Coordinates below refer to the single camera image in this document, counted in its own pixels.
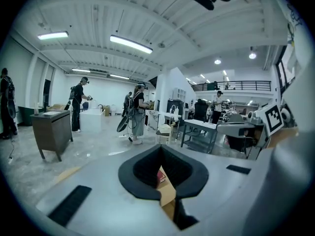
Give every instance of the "woman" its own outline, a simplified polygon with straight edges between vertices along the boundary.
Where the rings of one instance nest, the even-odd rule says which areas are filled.
[[[142,141],[138,139],[138,136],[143,136],[145,109],[150,107],[148,104],[143,104],[144,89],[148,89],[146,84],[144,82],[139,82],[133,92],[134,116],[132,118],[132,144],[134,145],[142,143]]]

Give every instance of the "ceiling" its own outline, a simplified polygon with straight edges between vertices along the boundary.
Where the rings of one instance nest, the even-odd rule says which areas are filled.
[[[272,58],[269,48],[286,44],[286,20],[276,1],[247,1],[217,0],[208,11],[193,0],[31,0],[13,28],[68,73],[81,67],[147,80],[181,66],[193,76],[215,71],[207,64],[216,57],[228,68],[263,67]],[[62,30],[68,38],[37,38]],[[153,52],[110,42],[112,34]],[[250,46],[259,55],[247,64]]]

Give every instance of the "black t-shirt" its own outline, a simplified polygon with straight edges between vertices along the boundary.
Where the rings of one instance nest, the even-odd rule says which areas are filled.
[[[72,100],[72,103],[74,102],[74,104],[76,103],[81,104],[82,95],[83,95],[83,86],[81,85],[81,83],[79,83],[78,85],[74,87],[74,99]]]
[[[136,97],[133,99],[134,108],[138,108],[139,107],[139,100],[144,100],[144,94],[143,94],[143,92],[138,93],[138,94],[136,93],[135,96]]]

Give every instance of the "white cabinet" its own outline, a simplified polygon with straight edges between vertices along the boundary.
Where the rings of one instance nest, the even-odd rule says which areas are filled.
[[[186,91],[180,88],[173,89],[173,100],[181,100],[185,102],[186,99]]]

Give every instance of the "black pants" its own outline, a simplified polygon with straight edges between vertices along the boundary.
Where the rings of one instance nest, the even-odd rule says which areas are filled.
[[[122,117],[125,116],[125,113],[128,114],[128,105],[126,103],[124,103],[124,111],[123,111]]]
[[[213,124],[217,124],[218,121],[219,121],[220,116],[221,116],[221,112],[219,112],[219,111],[213,111],[213,114],[212,114],[212,123],[213,123]]]
[[[12,132],[16,131],[14,120],[9,115],[9,110],[6,102],[1,103],[1,120],[3,124],[3,136],[9,135],[9,128],[11,127]]]
[[[80,129],[80,104],[72,102],[73,113],[72,113],[72,131]]]

